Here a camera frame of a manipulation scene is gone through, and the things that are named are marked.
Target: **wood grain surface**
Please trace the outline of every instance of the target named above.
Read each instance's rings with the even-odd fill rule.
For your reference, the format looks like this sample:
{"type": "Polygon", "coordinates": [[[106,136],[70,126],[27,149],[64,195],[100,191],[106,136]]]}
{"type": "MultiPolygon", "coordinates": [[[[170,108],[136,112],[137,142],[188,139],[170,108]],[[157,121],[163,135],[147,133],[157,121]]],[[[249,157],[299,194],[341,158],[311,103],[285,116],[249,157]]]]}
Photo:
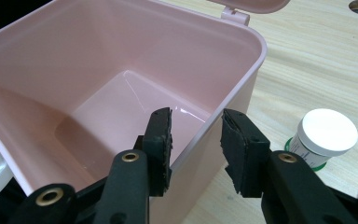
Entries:
{"type": "MultiPolygon", "coordinates": [[[[220,17],[223,6],[205,0],[165,0],[220,17]]],[[[334,109],[358,129],[358,14],[351,0],[296,0],[282,10],[251,15],[249,26],[268,43],[248,116],[283,149],[302,117],[315,108],[334,109]]],[[[358,195],[358,142],[331,159],[317,175],[351,196],[358,195]]],[[[259,199],[235,193],[224,167],[184,220],[190,223],[265,223],[259,199]]]]}

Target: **white jar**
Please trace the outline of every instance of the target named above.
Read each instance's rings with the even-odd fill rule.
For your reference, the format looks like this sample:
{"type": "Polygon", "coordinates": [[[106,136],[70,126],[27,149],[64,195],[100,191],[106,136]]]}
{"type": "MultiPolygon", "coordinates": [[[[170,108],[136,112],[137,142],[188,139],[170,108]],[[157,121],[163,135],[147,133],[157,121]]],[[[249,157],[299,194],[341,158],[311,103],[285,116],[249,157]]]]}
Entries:
{"type": "Polygon", "coordinates": [[[330,109],[315,109],[298,124],[286,150],[296,153],[317,171],[332,157],[340,156],[357,142],[358,133],[350,119],[330,109]]]}

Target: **container hinge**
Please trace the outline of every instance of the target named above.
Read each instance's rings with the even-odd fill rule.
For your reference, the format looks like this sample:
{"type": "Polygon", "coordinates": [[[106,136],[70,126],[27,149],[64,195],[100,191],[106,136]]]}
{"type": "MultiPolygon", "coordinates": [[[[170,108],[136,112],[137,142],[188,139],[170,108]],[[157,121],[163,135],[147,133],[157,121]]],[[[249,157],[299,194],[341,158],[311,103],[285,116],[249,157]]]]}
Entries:
{"type": "Polygon", "coordinates": [[[225,7],[222,12],[221,18],[223,20],[234,21],[241,25],[247,26],[249,24],[249,20],[251,18],[250,15],[237,11],[232,7],[225,7]]]}

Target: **white jar lid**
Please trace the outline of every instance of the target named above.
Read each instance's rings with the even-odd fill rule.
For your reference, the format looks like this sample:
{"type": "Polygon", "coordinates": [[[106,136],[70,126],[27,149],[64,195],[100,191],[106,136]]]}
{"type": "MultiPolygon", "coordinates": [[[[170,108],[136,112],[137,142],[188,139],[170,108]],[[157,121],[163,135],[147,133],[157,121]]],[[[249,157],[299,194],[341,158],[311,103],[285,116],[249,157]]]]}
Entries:
{"type": "Polygon", "coordinates": [[[309,150],[336,157],[357,142],[357,129],[350,119],[330,109],[311,110],[298,124],[298,137],[309,150]]]}

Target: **container lid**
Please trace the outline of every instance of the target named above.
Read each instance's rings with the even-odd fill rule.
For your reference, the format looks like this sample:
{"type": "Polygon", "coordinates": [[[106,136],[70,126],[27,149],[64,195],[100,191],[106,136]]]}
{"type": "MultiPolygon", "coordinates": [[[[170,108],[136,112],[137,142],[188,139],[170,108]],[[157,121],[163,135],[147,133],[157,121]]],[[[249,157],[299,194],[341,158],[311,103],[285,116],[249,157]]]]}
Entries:
{"type": "Polygon", "coordinates": [[[271,13],[278,11],[289,3],[289,0],[209,0],[227,7],[254,13],[271,13]]]}
{"type": "Polygon", "coordinates": [[[330,109],[315,109],[298,124],[298,137],[309,150],[327,157],[344,154],[358,138],[350,119],[330,109]]]}

